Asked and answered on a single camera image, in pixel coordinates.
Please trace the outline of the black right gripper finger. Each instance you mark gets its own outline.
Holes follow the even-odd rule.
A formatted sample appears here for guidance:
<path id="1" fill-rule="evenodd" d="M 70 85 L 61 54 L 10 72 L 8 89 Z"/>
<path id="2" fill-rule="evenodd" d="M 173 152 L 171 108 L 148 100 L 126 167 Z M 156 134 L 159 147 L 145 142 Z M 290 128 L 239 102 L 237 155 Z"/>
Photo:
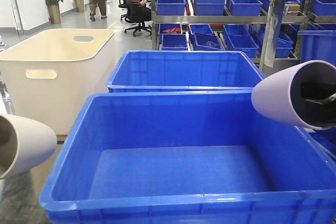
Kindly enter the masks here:
<path id="1" fill-rule="evenodd" d="M 308 120 L 335 124 L 335 83 L 302 82 L 300 97 Z"/>

